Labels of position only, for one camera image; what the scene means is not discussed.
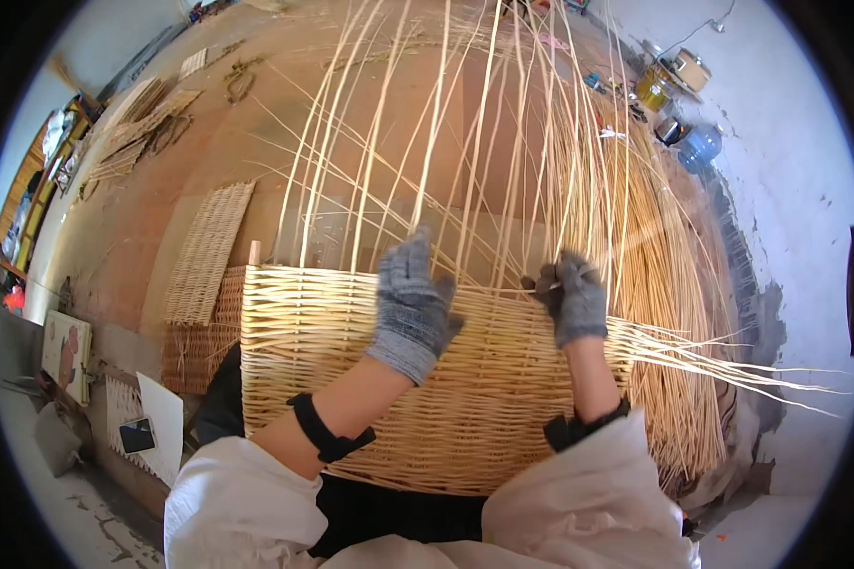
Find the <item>gray knit glove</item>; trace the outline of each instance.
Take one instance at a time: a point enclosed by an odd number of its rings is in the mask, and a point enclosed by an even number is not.
[[[449,313],[455,281],[431,280],[430,229],[423,226],[382,256],[379,275],[376,331],[367,353],[421,385],[464,325]]]
[[[581,336],[607,337],[607,300],[597,272],[580,256],[564,251],[557,265],[541,267],[537,282],[523,277],[522,286],[547,307],[559,349]]]

